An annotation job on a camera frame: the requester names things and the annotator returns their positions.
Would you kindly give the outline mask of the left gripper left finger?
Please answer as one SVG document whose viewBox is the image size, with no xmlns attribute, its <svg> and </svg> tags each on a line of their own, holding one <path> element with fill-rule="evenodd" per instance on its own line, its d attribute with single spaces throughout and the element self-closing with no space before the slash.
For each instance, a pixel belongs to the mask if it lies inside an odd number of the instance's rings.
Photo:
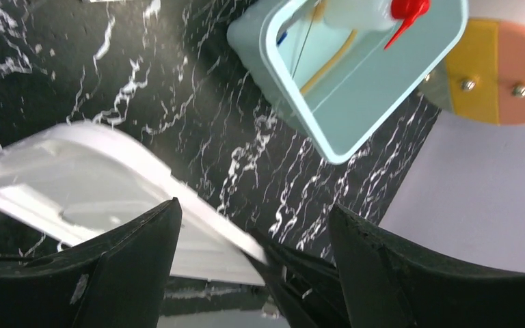
<svg viewBox="0 0 525 328">
<path fill-rule="evenodd" d="M 0 256 L 0 327 L 156 327 L 181 221 L 173 198 L 56 254 Z"/>
</svg>

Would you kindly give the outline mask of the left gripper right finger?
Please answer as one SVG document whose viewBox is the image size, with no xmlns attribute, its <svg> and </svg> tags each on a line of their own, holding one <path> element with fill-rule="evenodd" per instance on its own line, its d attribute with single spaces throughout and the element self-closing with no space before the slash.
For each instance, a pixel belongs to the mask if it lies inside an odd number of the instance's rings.
<svg viewBox="0 0 525 328">
<path fill-rule="evenodd" d="M 339 205 L 327 226 L 353 327 L 525 327 L 525 273 L 440 254 Z"/>
</svg>

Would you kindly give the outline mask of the white bin lid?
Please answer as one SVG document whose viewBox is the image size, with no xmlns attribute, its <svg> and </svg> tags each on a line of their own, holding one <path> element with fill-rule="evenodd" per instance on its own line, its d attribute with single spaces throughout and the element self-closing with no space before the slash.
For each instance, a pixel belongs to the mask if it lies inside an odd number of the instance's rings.
<svg viewBox="0 0 525 328">
<path fill-rule="evenodd" d="M 261 286 L 263 248 L 129 135 L 58 124 L 0 152 L 0 211 L 75 246 L 176 198 L 182 227 L 171 274 Z"/>
</svg>

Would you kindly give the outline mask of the tan rubber tubing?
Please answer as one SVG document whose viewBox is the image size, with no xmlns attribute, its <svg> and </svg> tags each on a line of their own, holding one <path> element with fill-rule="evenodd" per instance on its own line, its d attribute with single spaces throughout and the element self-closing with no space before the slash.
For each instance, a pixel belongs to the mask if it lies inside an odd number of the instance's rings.
<svg viewBox="0 0 525 328">
<path fill-rule="evenodd" d="M 313 76 L 311 76 L 308 81 L 299 89 L 300 93 L 305 95 L 307 94 L 317 82 L 334 66 L 343 55 L 349 50 L 354 40 L 356 39 L 358 31 L 353 29 L 348 35 L 347 39 L 343 42 L 341 47 L 333 54 L 333 56 L 326 61 L 323 66 L 317 70 Z"/>
</svg>

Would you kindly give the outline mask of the red-cap wash bottle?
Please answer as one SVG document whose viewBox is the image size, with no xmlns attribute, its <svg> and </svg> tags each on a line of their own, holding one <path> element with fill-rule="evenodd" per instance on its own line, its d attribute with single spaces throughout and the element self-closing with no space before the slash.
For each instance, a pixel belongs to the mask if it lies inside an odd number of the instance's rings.
<svg viewBox="0 0 525 328">
<path fill-rule="evenodd" d="M 384 46 L 388 49 L 430 7 L 430 0 L 334 0 L 326 2 L 324 19 L 332 27 L 361 31 L 387 31 L 398 25 Z"/>
</svg>

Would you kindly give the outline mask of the blue-base funnel tube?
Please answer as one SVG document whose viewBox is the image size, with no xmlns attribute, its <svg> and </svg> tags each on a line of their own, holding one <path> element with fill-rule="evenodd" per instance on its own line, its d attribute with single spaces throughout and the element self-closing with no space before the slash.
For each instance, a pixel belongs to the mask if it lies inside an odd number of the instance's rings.
<svg viewBox="0 0 525 328">
<path fill-rule="evenodd" d="M 285 31 L 281 31 L 281 32 L 278 34 L 277 38 L 276 38 L 276 44 L 277 44 L 278 46 L 281 45 L 281 43 L 283 43 L 283 41 L 285 40 L 285 38 L 287 37 L 287 35 L 288 35 L 287 30 L 285 30 Z"/>
</svg>

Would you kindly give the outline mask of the brown test tube brush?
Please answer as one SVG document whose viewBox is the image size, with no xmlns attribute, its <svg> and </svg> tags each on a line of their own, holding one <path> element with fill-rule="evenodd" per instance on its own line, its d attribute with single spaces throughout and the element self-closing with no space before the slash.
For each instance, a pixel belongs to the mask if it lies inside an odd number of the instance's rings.
<svg viewBox="0 0 525 328">
<path fill-rule="evenodd" d="M 295 78 L 300 65 L 306 43 L 312 31 L 313 24 L 320 21 L 324 13 L 324 1 L 313 1 L 306 4 L 304 11 L 299 13 L 299 28 L 295 38 L 295 49 L 292 56 L 291 76 Z"/>
</svg>

